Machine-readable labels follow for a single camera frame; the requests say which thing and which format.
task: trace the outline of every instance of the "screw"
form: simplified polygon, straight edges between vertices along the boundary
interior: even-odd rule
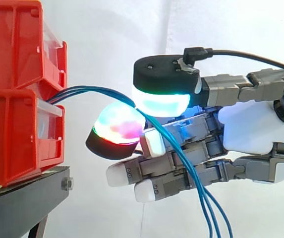
[[[71,191],[73,189],[73,178],[63,178],[61,188],[64,191]]]

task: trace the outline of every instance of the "red plastic bin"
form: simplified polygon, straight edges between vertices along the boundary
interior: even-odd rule
[[[66,43],[37,0],[0,0],[0,89],[31,89],[47,100],[66,88]]]
[[[31,90],[0,90],[0,185],[39,175],[63,157],[63,107]]]

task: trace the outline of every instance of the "wire bundle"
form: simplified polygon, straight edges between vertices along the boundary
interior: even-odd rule
[[[126,95],[124,95],[124,94],[122,94],[122,93],[120,93],[116,90],[113,90],[113,89],[104,88],[104,87],[96,87],[96,86],[74,86],[74,87],[70,87],[70,88],[64,89],[61,92],[57,93],[54,97],[49,99],[48,102],[51,103],[51,104],[57,104],[57,103],[65,100],[69,97],[72,97],[72,96],[75,96],[75,95],[78,95],[78,94],[82,94],[82,93],[85,93],[85,92],[102,93],[102,94],[105,94],[109,97],[120,100],[121,102],[126,103],[133,108],[136,108],[135,103]],[[186,155],[182,151],[182,149],[181,149],[180,145],[178,144],[178,142],[176,141],[176,139],[154,117],[143,113],[142,111],[140,111],[137,108],[136,108],[136,110],[139,113],[141,113],[146,118],[146,120],[148,120],[150,123],[152,123],[154,128],[171,144],[171,146],[174,148],[174,150],[176,151],[176,153],[180,157],[180,160],[182,161],[183,165],[187,169],[188,173],[194,179],[194,182],[195,182],[197,190],[198,190],[200,204],[201,204],[205,219],[206,219],[207,224],[208,224],[209,237],[210,238],[213,237],[213,228],[212,228],[212,223],[210,221],[206,207],[208,207],[208,210],[209,210],[209,213],[210,213],[211,218],[213,220],[214,227],[215,227],[218,238],[221,238],[221,232],[220,232],[220,229],[219,229],[217,218],[215,216],[215,213],[213,211],[213,208],[211,206],[211,203],[210,203],[208,197],[212,200],[212,202],[219,209],[221,215],[223,216],[223,218],[226,222],[228,232],[229,232],[229,236],[230,236],[230,238],[232,238],[233,234],[232,234],[231,225],[230,225],[230,222],[229,222],[225,212],[223,211],[222,207],[217,202],[217,200],[213,197],[213,195],[202,185],[194,166],[187,159]]]

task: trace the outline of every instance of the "robotic hand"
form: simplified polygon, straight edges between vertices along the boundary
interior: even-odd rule
[[[189,94],[187,106],[200,106],[194,116],[176,117],[164,127],[177,139],[204,186],[232,179],[283,181],[284,69],[264,69],[246,77],[200,77],[195,61],[218,54],[222,51],[191,48],[183,56],[140,59],[134,66],[134,86],[146,95]],[[140,101],[137,107],[146,107],[145,100],[135,101]],[[154,128],[145,130],[140,144],[143,155],[108,168],[110,186],[135,183],[139,202],[196,187],[178,155]],[[226,159],[229,151],[249,155],[231,161]]]

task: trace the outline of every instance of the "white fabric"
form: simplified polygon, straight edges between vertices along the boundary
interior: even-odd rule
[[[280,0],[48,0],[44,8],[51,27],[68,42],[69,86],[106,86],[130,96],[134,61],[164,54],[166,48],[177,54],[189,46],[242,50],[284,62]],[[203,76],[244,75],[267,67],[221,56],[196,66]],[[208,237],[196,190],[148,203],[143,210],[133,186],[108,186],[105,172],[112,162],[93,155],[84,142],[110,102],[88,93],[64,103],[64,164],[71,166],[75,186],[49,215],[45,237]],[[284,181],[267,186],[239,180],[214,184],[209,190],[225,209],[234,237],[284,237]],[[222,222],[220,226],[226,234]]]

